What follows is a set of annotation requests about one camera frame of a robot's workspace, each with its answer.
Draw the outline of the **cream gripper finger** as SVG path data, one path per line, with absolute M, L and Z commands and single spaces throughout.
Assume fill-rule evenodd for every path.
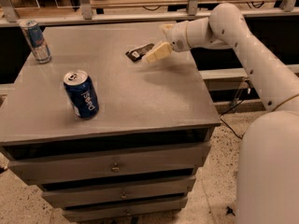
M 168 57 L 172 52 L 172 46 L 168 42 L 158 42 L 142 58 L 144 63 L 154 63 Z
M 174 24 L 171 24 L 171 23 L 161 24 L 159 26 L 160 30 L 164 33 L 164 35 L 167 35 L 167 33 L 170 32 L 173 27 L 174 27 Z

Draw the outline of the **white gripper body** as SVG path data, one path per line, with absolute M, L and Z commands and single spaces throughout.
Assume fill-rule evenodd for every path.
M 186 21 L 168 25 L 166 39 L 172 46 L 173 51 L 182 52 L 189 49 L 187 25 Z

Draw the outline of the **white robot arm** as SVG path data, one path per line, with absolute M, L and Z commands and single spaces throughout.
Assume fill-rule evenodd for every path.
M 146 53 L 146 63 L 173 51 L 231 49 L 263 106 L 241 140 L 235 224 L 299 224 L 299 77 L 251 32 L 233 4 L 160 29 L 165 41 Z

